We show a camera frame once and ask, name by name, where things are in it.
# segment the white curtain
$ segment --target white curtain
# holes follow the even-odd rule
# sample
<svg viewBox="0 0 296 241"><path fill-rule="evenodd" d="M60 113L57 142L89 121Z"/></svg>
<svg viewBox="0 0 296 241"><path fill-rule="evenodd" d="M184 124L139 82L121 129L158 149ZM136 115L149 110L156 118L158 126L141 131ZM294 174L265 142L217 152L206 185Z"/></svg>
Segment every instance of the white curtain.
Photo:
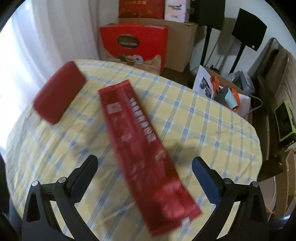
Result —
<svg viewBox="0 0 296 241"><path fill-rule="evenodd" d="M26 0L0 32L1 151L26 105L64 63L99 59L98 7L98 0Z"/></svg>

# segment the yellow checkered tablecloth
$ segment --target yellow checkered tablecloth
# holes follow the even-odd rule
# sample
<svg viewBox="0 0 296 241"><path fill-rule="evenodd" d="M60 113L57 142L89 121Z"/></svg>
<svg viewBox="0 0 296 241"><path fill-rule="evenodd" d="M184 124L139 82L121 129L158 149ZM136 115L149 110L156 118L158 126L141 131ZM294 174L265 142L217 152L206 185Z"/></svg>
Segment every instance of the yellow checkered tablecloth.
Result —
<svg viewBox="0 0 296 241"><path fill-rule="evenodd" d="M28 106L15 124L7 144L7 180L13 203L22 216L30 184L56 182L80 166L89 154L99 160L98 171L78 212L101 241L190 241L205 224L215 206L210 204L191 170L201 156L223 178L249 184L262 164L254 128L216 102L168 79L113 62L77 60L87 83L60 122L42 120ZM131 81L183 184L203 215L190 226L151 238L117 166L97 90ZM231 226L238 204L221 235ZM70 235L56 203L53 209L64 233Z"/></svg>

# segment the red box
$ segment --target red box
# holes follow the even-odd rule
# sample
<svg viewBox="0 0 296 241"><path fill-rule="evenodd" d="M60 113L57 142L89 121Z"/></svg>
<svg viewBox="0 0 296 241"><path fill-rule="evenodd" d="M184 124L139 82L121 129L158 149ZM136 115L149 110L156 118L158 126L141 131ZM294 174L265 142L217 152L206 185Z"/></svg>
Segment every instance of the red box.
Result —
<svg viewBox="0 0 296 241"><path fill-rule="evenodd" d="M160 74L165 67L168 26L109 24L100 27L108 61Z"/></svg>
<svg viewBox="0 0 296 241"><path fill-rule="evenodd" d="M119 18L163 19L165 0L119 0Z"/></svg>

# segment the plastic bag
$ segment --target plastic bag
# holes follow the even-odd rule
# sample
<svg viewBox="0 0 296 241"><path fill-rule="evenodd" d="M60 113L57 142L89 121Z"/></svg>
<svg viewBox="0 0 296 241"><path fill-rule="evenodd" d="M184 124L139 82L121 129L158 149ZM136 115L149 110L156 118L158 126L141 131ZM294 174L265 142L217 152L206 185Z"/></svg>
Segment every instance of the plastic bag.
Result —
<svg viewBox="0 0 296 241"><path fill-rule="evenodd" d="M99 94L118 165L151 235L200 215L129 81Z"/></svg>

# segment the cable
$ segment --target cable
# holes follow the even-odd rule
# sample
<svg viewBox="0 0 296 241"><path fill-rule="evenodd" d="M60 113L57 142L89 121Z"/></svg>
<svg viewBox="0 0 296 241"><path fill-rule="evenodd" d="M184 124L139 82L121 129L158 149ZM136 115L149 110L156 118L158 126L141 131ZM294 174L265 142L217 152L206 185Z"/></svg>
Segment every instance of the cable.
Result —
<svg viewBox="0 0 296 241"><path fill-rule="evenodd" d="M253 112L254 110L257 110L257 109L259 109L259 108L261 108L261 107L263 106L263 101L262 101L261 99L259 99L259 98L256 97L256 96L250 95L250 94L248 94L248 96L249 96L249 97L252 97L252 98L255 98L255 99L257 99L257 100L259 100L259 101L261 102L261 105L259 105L258 107L256 107L256 108L250 110L246 115L250 114L250 113Z"/></svg>
<svg viewBox="0 0 296 241"><path fill-rule="evenodd" d="M220 67L219 67L219 71L220 71L220 72L222 72L222 68L223 68L224 65L225 65L226 59L227 59L227 57L228 57L228 55L229 55L229 53L230 53L230 51L231 51L231 49L232 49L232 47L233 47L233 45L234 45L234 43L235 43L235 40L236 40L236 38L234 38L234 41L233 41L233 43L232 43L230 49L228 50L227 54L225 55L225 57L224 57L224 59L223 59L221 65L220 65Z"/></svg>
<svg viewBox="0 0 296 241"><path fill-rule="evenodd" d="M207 64L208 64L208 62L209 62L209 60L210 60L210 58L212 57L212 55L213 55L213 53L214 53L214 50L215 50L215 48L216 48L216 46L217 46L217 43L218 43L218 41L219 41L220 35L221 35L221 32L219 33L218 39L217 39L217 41L216 41L216 43L215 43L215 46L214 46L214 48L213 48L213 50L212 50L212 52L211 52L211 54L210 54L210 56L209 56L209 58L208 58L208 60L207 60L207 62L205 63L204 66L207 66Z"/></svg>

